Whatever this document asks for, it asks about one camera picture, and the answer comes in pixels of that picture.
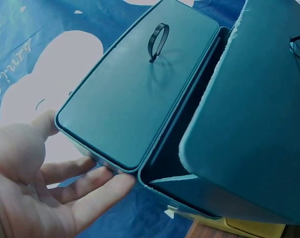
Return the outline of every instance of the blue fabric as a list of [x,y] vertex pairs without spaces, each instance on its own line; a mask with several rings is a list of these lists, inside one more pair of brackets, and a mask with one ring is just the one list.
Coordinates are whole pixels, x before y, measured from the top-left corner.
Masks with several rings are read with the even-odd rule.
[[[231,27],[243,5],[244,0],[196,0],[194,8]],[[32,72],[41,52],[62,32],[92,33],[106,51],[148,8],[123,0],[0,0],[0,104],[4,92]],[[151,192],[136,186],[78,237],[185,237],[191,221],[177,215],[170,219],[164,210]]]

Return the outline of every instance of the teal storage box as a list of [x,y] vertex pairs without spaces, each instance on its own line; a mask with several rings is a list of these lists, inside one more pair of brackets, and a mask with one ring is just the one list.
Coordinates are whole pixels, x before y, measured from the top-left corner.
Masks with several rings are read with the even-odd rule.
[[105,53],[55,123],[168,205],[300,224],[300,6],[248,0],[229,29],[163,0]]
[[[92,157],[114,170],[137,175],[143,162],[155,156],[194,88],[204,91],[227,33],[228,29],[183,3],[159,2],[73,91],[57,113],[57,127]],[[173,160],[180,163],[178,157]],[[173,198],[164,198],[185,211],[218,218],[177,198],[173,203]]]

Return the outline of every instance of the lid handle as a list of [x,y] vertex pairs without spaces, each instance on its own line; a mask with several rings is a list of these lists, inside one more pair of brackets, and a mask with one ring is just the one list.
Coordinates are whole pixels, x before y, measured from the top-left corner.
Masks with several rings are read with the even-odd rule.
[[[159,46],[156,49],[156,52],[153,54],[153,47],[154,47],[155,40],[157,39],[158,35],[160,34],[160,32],[163,29],[164,29],[164,32],[163,32],[161,41],[159,43]],[[160,23],[156,27],[156,29],[153,31],[153,33],[152,33],[152,35],[149,39],[149,42],[148,42],[148,52],[149,52],[149,55],[150,55],[150,60],[149,60],[150,63],[153,63],[155,61],[155,59],[160,55],[161,50],[162,50],[162,48],[165,44],[165,41],[168,38],[169,31],[170,31],[169,25],[164,24],[164,23]]]
[[300,55],[296,52],[296,46],[294,44],[298,40],[300,40],[300,36],[296,36],[290,39],[290,50],[297,58],[300,59]]

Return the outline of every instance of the hand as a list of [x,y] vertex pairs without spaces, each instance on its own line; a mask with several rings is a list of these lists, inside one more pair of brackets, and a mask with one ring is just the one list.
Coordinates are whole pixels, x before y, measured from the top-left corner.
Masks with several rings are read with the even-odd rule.
[[[45,140],[58,131],[49,111],[31,124],[0,127],[0,238],[74,237],[135,183],[90,158],[44,164]],[[47,185],[80,177],[67,187]]]

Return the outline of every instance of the yellow object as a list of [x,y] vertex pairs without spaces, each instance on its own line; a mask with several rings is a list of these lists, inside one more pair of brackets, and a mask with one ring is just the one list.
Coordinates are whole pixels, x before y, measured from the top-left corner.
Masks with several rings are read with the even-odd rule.
[[249,222],[238,219],[220,218],[218,220],[207,219],[198,215],[180,212],[174,207],[168,209],[181,216],[194,219],[208,227],[216,228],[225,232],[236,234],[247,238],[281,238],[285,225],[268,224],[260,222]]

